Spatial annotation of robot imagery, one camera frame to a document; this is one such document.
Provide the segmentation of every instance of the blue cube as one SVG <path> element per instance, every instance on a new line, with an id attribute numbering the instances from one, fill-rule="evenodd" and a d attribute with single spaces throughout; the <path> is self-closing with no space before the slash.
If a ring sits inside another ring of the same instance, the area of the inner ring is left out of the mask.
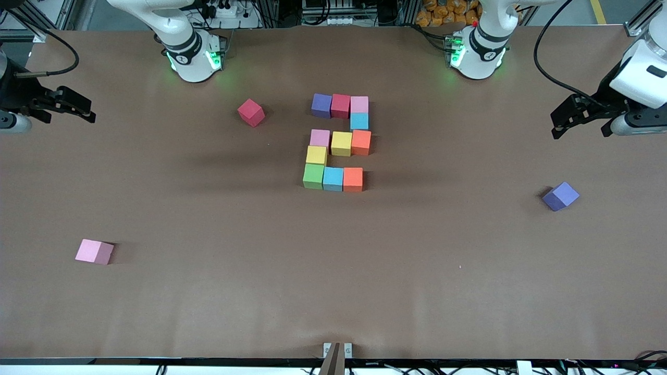
<path id="1" fill-rule="evenodd" d="M 368 130 L 368 113 L 351 113 L 350 131 L 351 130 Z"/>
<path id="2" fill-rule="evenodd" d="M 324 168 L 324 178 L 322 187 L 329 192 L 343 191 L 343 168 L 326 167 Z"/>
<path id="3" fill-rule="evenodd" d="M 567 182 L 551 189 L 542 199 L 552 210 L 560 211 L 579 198 L 579 193 Z"/>
<path id="4" fill-rule="evenodd" d="M 313 105 L 310 110 L 313 116 L 322 117 L 323 119 L 331 118 L 331 95 L 315 94 L 313 95 Z"/>

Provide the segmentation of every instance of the dark blue cube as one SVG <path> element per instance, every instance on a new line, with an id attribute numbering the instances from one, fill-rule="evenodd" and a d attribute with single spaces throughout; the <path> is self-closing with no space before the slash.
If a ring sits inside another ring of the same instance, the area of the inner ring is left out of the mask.
<path id="1" fill-rule="evenodd" d="M 313 105 L 310 107 L 313 116 L 323 119 L 331 118 L 331 95 L 315 94 L 313 95 Z"/>
<path id="2" fill-rule="evenodd" d="M 570 186 L 567 182 L 563 182 L 560 185 L 551 189 L 542 199 L 544 203 L 549 205 L 552 210 L 560 211 L 565 207 L 568 207 L 572 202 L 579 198 L 579 193 Z"/>

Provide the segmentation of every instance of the pink cube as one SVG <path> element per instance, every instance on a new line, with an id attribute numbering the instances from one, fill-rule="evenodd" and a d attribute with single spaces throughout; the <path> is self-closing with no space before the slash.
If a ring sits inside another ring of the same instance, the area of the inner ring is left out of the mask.
<path id="1" fill-rule="evenodd" d="M 350 96 L 333 94 L 331 99 L 331 116 L 338 119 L 350 118 Z"/>
<path id="2" fill-rule="evenodd" d="M 81 241 L 81 246 L 79 246 L 79 252 L 77 252 L 77 256 L 74 259 L 97 264 L 109 264 L 112 250 L 113 245 L 111 244 L 83 240 Z"/>
<path id="3" fill-rule="evenodd" d="M 368 113 L 368 96 L 351 97 L 350 113 Z"/>
<path id="4" fill-rule="evenodd" d="M 310 145 L 329 148 L 330 135 L 331 132 L 328 130 L 313 129 L 310 131 Z"/>
<path id="5" fill-rule="evenodd" d="M 248 125 L 255 127 L 264 119 L 264 110 L 252 99 L 248 99 L 239 107 L 239 115 Z"/>

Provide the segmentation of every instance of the green cube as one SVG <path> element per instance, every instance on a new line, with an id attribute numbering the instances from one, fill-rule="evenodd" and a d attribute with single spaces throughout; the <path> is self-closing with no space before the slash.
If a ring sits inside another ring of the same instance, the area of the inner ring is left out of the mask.
<path id="1" fill-rule="evenodd" d="M 322 178 L 324 177 L 324 165 L 306 164 L 303 171 L 303 186 L 306 189 L 322 190 Z"/>

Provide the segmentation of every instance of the orange cube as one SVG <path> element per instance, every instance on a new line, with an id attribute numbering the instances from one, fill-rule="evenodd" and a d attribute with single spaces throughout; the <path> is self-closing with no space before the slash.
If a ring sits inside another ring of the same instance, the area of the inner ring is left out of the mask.
<path id="1" fill-rule="evenodd" d="M 368 130 L 352 131 L 352 155 L 368 155 L 371 151 L 371 132 Z"/>
<path id="2" fill-rule="evenodd" d="M 343 191 L 360 192 L 364 190 L 364 169 L 343 168 Z"/>

